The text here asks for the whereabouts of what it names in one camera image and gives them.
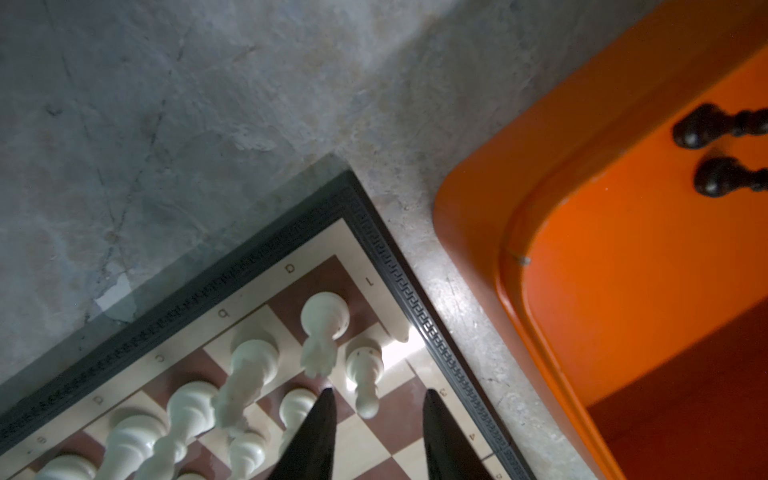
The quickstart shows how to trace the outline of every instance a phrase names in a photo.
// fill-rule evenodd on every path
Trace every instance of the gray marble surface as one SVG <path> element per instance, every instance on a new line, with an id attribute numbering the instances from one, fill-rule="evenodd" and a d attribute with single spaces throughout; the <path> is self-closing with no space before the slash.
<path id="1" fill-rule="evenodd" d="M 0 409 L 346 167 L 317 163 L 335 151 L 536 475 L 592 478 L 431 208 L 659 2 L 0 0 Z"/>

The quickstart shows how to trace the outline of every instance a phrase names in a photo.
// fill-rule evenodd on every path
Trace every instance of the chess piece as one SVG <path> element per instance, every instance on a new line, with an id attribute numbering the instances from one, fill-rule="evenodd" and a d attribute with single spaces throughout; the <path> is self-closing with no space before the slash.
<path id="1" fill-rule="evenodd" d="M 379 396 L 376 383 L 384 375 L 382 353 L 369 346 L 354 350 L 346 359 L 346 376 L 357 388 L 355 410 L 364 419 L 372 419 L 379 412 Z"/>
<path id="2" fill-rule="evenodd" d="M 248 429 L 243 410 L 261 393 L 265 384 L 277 375 L 280 355 L 264 340 L 247 340 L 232 353 L 231 375 L 213 399 L 216 426 L 237 437 Z"/>
<path id="3" fill-rule="evenodd" d="M 46 463 L 35 480 L 93 480 L 96 467 L 80 455 L 61 455 Z"/>
<path id="4" fill-rule="evenodd" d="M 288 448 L 293 436 L 315 405 L 317 395 L 307 389 L 293 389 L 280 402 L 280 420 L 286 426 L 283 439 L 280 441 L 280 454 Z"/>
<path id="5" fill-rule="evenodd" d="M 125 480 L 152 456 L 154 443 L 168 430 L 160 420 L 149 415 L 133 415 L 107 436 L 107 451 L 94 480 Z"/>
<path id="6" fill-rule="evenodd" d="M 168 400 L 168 435 L 154 443 L 154 454 L 141 464 L 134 480 L 172 480 L 174 466 L 187 456 L 187 445 L 214 427 L 211 399 L 218 389 L 206 382 L 189 382 Z"/>
<path id="7" fill-rule="evenodd" d="M 301 352 L 301 366 L 306 376 L 326 377 L 336 364 L 336 344 L 349 327 L 349 307 L 335 293 L 312 295 L 301 309 L 301 326 L 309 336 Z"/>
<path id="8" fill-rule="evenodd" d="M 266 440 L 256 433 L 238 435 L 230 443 L 230 470 L 227 480 L 247 480 L 266 459 Z"/>

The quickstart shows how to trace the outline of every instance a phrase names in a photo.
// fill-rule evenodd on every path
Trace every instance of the chessboard frame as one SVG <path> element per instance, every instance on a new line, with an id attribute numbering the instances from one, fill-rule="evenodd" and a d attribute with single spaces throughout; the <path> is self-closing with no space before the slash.
<path id="1" fill-rule="evenodd" d="M 423 337 L 432 358 L 507 473 L 514 480 L 535 478 L 351 171 L 332 179 L 0 415 L 0 455 L 339 219 L 345 220 L 406 318 Z"/>

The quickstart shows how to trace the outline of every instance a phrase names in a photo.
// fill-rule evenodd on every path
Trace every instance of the white chess piece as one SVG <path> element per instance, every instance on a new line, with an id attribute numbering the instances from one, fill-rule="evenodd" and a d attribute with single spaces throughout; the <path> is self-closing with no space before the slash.
<path id="1" fill-rule="evenodd" d="M 118 423 L 107 436 L 107 451 L 94 480 L 125 480 L 152 456 L 154 443 L 168 430 L 149 415 L 133 415 Z"/>
<path id="2" fill-rule="evenodd" d="M 93 480 L 96 467 L 80 455 L 61 455 L 46 463 L 35 480 Z"/>
<path id="3" fill-rule="evenodd" d="M 264 340 L 247 340 L 232 353 L 231 375 L 213 399 L 216 426 L 236 437 L 248 429 L 243 410 L 277 375 L 280 355 Z"/>
<path id="4" fill-rule="evenodd" d="M 301 366 L 306 376 L 326 377 L 336 364 L 336 344 L 349 327 L 349 307 L 335 293 L 312 295 L 301 309 L 301 326 L 309 336 L 301 352 Z"/>
<path id="5" fill-rule="evenodd" d="M 266 440 L 256 433 L 238 435 L 230 443 L 230 470 L 227 480 L 247 480 L 266 459 Z"/>
<path id="6" fill-rule="evenodd" d="M 346 359 L 346 376 L 357 388 L 355 410 L 364 419 L 372 419 L 379 412 L 376 383 L 384 375 L 382 353 L 369 346 L 355 349 Z"/>
<path id="7" fill-rule="evenodd" d="M 214 427 L 211 399 L 218 389 L 206 382 L 189 382 L 168 400 L 168 435 L 154 443 L 154 455 L 141 464 L 134 480 L 172 480 L 174 466 L 187 455 L 187 445 Z"/>
<path id="8" fill-rule="evenodd" d="M 280 441 L 281 455 L 288 448 L 316 401 L 317 395 L 307 389 L 293 389 L 283 397 L 280 402 L 280 420 L 286 426 L 286 431 Z"/>

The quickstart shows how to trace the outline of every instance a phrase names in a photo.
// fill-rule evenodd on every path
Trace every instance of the orange tray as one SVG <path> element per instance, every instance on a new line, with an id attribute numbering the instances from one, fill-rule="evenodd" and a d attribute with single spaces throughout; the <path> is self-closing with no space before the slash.
<path id="1" fill-rule="evenodd" d="M 768 107 L 768 2 L 670 0 L 463 161 L 438 237 L 600 478 L 766 478 L 768 195 L 697 194 L 705 102 Z"/>

